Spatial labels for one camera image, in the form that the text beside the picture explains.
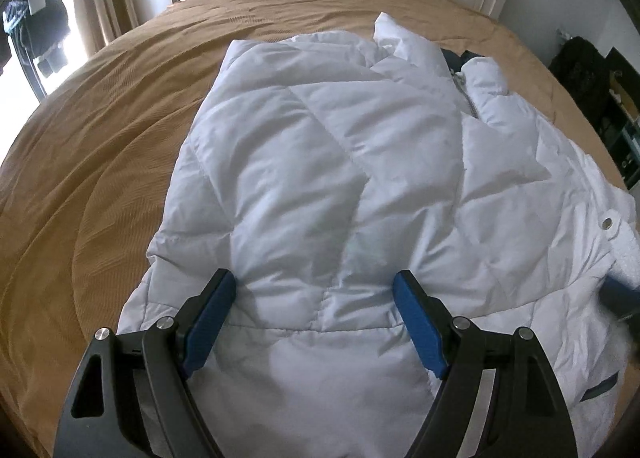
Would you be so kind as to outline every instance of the black fabric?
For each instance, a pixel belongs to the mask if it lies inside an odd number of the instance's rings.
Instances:
[[[458,73],[462,69],[462,64],[464,64],[460,59],[460,56],[453,53],[451,50],[446,50],[444,48],[441,48],[441,51],[449,70],[452,70],[454,73]]]
[[[441,48],[441,51],[449,70],[452,70],[454,73],[458,73],[468,60],[476,57],[482,57],[481,55],[470,52],[469,50],[466,50],[462,55],[458,55],[445,48]]]
[[[475,59],[476,57],[482,57],[480,54],[470,52],[469,50],[465,50],[465,52],[460,56],[463,64],[466,64],[471,59]]]
[[[9,37],[4,30],[0,30],[0,74],[11,59],[11,49],[9,48]]]
[[[22,41],[20,40],[20,28],[15,27],[14,30],[12,30],[11,38],[14,42],[15,55],[18,57],[18,60],[20,60],[21,64],[29,66],[30,57],[28,51],[24,48],[24,46],[22,45]]]
[[[51,73],[58,73],[67,63],[65,51],[60,46],[55,46],[38,62],[38,69],[42,76],[47,78]]]
[[[597,128],[609,98],[609,69],[596,47],[582,37],[574,37],[551,61],[549,71]]]

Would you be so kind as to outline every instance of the bed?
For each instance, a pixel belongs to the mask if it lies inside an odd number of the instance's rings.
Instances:
[[[334,29],[370,38],[386,12],[444,48],[495,58],[510,88],[624,188],[567,92],[487,15],[500,0],[485,2],[466,5],[474,10],[452,0],[186,0],[50,95],[0,169],[0,401],[28,444],[50,455],[87,340],[116,326],[145,273],[178,149],[233,39]]]

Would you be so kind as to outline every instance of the metal screw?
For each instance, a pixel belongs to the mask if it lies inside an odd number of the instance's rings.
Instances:
[[[109,336],[109,333],[111,333],[110,329],[108,329],[108,328],[100,328],[99,330],[97,330],[97,332],[95,332],[94,337],[96,339],[98,339],[99,341],[103,341]]]
[[[458,330],[466,330],[471,326],[471,321],[466,317],[453,317],[453,326]]]
[[[161,330],[168,330],[173,325],[174,325],[174,318],[169,316],[160,317],[158,319],[158,322],[156,323],[156,326]]]
[[[522,328],[518,328],[518,335],[520,336],[521,339],[530,341],[532,340],[534,333],[532,332],[531,329],[527,328],[526,326],[523,326]]]

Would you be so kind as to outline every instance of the hanging clothes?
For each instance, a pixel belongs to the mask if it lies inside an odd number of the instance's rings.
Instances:
[[[27,13],[15,30],[31,59],[45,54],[70,32],[69,17],[62,0],[45,0],[46,6],[34,15]]]
[[[2,30],[2,32],[0,32],[0,75],[2,75],[2,70],[4,70],[4,67],[10,59],[11,48],[9,47],[9,37],[4,30]]]

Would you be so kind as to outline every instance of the navy trim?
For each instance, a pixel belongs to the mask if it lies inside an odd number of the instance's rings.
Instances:
[[[613,386],[615,386],[617,383],[618,383],[618,372],[615,372],[609,378],[605,378],[597,386],[593,386],[592,388],[589,388],[587,391],[585,391],[584,394],[582,395],[582,398],[580,399],[580,402],[584,402],[585,400],[590,400],[591,398],[596,398],[601,394],[607,393],[607,391],[612,390]]]

